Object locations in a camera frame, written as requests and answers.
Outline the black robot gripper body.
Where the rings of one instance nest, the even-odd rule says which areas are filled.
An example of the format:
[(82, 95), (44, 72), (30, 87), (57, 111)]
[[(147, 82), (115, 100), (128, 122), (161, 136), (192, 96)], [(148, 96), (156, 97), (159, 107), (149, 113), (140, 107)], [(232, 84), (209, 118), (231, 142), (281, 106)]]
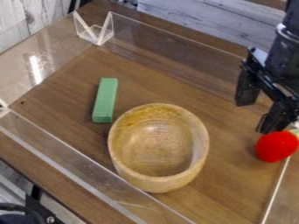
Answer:
[(283, 23), (276, 26), (275, 32), (269, 52), (251, 46), (247, 49), (247, 58), (241, 61), (241, 68), (256, 74), (260, 92), (264, 92), (272, 101), (285, 98), (277, 85), (289, 93), (291, 99), (299, 100), (299, 33), (291, 33)]

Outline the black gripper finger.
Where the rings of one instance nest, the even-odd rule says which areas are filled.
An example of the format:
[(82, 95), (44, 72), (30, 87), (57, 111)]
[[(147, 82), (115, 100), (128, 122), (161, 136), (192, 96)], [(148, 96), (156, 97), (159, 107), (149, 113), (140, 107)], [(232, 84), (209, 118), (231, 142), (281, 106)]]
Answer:
[(256, 132), (268, 134), (281, 131), (291, 123), (297, 121), (299, 101), (283, 99), (273, 101), (272, 106), (263, 114), (256, 126)]
[(237, 77), (237, 86), (235, 93), (236, 105), (241, 107), (255, 104), (259, 93), (260, 86), (257, 76), (243, 67)]

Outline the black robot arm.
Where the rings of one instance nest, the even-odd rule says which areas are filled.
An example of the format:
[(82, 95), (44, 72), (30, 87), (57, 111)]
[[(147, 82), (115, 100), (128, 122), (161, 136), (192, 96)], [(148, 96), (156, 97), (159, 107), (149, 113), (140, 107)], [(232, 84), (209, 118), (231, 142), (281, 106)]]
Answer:
[(255, 104), (260, 92), (273, 102), (256, 126), (261, 134), (281, 131), (299, 120), (299, 0), (287, 0), (284, 12), (269, 52), (255, 46), (247, 49), (237, 77), (237, 106)]

